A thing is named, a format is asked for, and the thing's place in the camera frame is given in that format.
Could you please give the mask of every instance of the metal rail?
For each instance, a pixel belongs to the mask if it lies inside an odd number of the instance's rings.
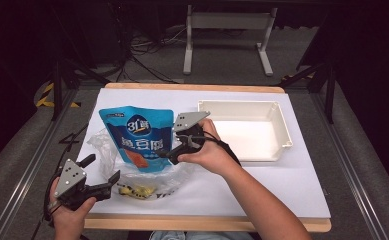
[[[0,215],[0,239],[3,239],[7,233],[8,228],[10,227],[14,217],[16,216],[17,211],[22,205],[23,200],[25,199],[26,194],[31,187],[33,180],[35,179],[36,174],[40,166],[44,161],[46,150],[48,149],[51,139],[54,137],[57,128],[60,126],[63,117],[68,110],[69,106],[72,103],[77,91],[70,89],[67,92],[64,99],[64,109],[58,115],[56,121],[51,121],[48,126],[44,137],[42,138],[38,148],[36,149],[31,161],[29,162],[28,167],[22,175],[19,183],[15,187],[13,194],[11,195],[6,207]]]
[[[357,202],[360,211],[365,219],[365,222],[370,230],[373,239],[388,239],[384,228],[378,219],[377,214],[374,211],[372,203],[368,197],[368,194],[363,187],[359,176],[357,175],[352,162],[337,134],[337,131],[333,124],[330,124],[325,115],[325,107],[322,99],[318,94],[310,94],[315,107],[318,109],[322,121],[325,123],[326,130],[330,135],[334,146],[339,155],[339,163],[341,169],[347,179],[347,182],[352,190],[353,196]]]

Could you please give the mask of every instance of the snack piece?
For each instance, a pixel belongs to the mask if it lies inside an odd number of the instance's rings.
[[[123,149],[125,151],[126,156],[132,161],[132,163],[137,166],[137,168],[147,168],[148,162],[145,158],[136,152],[129,151],[127,149]]]
[[[154,191],[156,191],[156,188],[154,187],[139,186],[139,187],[132,188],[131,186],[125,184],[117,184],[117,185],[119,186],[120,195],[127,195],[142,200],[151,197]]]

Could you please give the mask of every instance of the metal stand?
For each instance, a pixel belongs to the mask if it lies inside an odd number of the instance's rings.
[[[193,28],[219,28],[219,29],[256,29],[264,30],[265,35],[261,43],[257,43],[257,49],[262,61],[266,76],[272,76],[273,71],[266,54],[266,46],[275,21],[277,8],[270,13],[210,13],[193,12],[191,5],[187,12],[187,47],[185,50],[184,70],[185,75],[191,74],[193,56]]]
[[[73,60],[64,59],[57,61],[56,66],[54,67],[54,114],[51,121],[55,121],[63,110],[62,80],[69,89],[78,89],[80,85],[79,79],[74,72],[75,69],[104,85],[110,82],[108,79]]]
[[[318,93],[326,81],[327,83],[327,92],[325,98],[325,115],[329,123],[333,124],[332,120],[332,107],[334,102],[334,91],[335,91],[335,72],[330,63],[320,63],[312,67],[309,67],[292,77],[288,77],[286,80],[279,83],[277,86],[285,88],[292,83],[297,82],[298,80],[307,77],[308,75],[314,73],[312,80],[310,81],[307,89],[310,93]]]

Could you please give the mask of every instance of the yellow object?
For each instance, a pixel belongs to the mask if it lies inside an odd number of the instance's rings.
[[[127,195],[137,199],[147,199],[149,198],[156,189],[154,187],[134,187],[128,185],[119,185],[119,194]]]
[[[54,83],[53,83],[53,81],[50,81],[50,83],[47,85],[47,87],[45,88],[44,92],[42,93],[40,99],[36,103],[37,107],[41,107],[41,106],[44,106],[44,107],[54,107],[54,102],[47,101],[48,95],[50,94],[50,92],[52,90],[54,90]],[[70,107],[81,107],[81,105],[82,105],[81,102],[72,102],[70,104]]]

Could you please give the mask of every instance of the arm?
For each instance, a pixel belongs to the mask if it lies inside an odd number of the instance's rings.
[[[206,136],[220,139],[212,120],[204,119],[200,125]],[[199,152],[180,155],[178,161],[197,163],[221,175],[263,239],[311,239],[290,209],[216,143],[206,141]]]
[[[56,178],[51,185],[50,202],[55,202],[54,191],[59,178]],[[54,228],[56,230],[56,240],[78,240],[84,229],[85,217],[94,206],[94,197],[87,199],[76,211],[72,211],[64,206],[53,208]]]

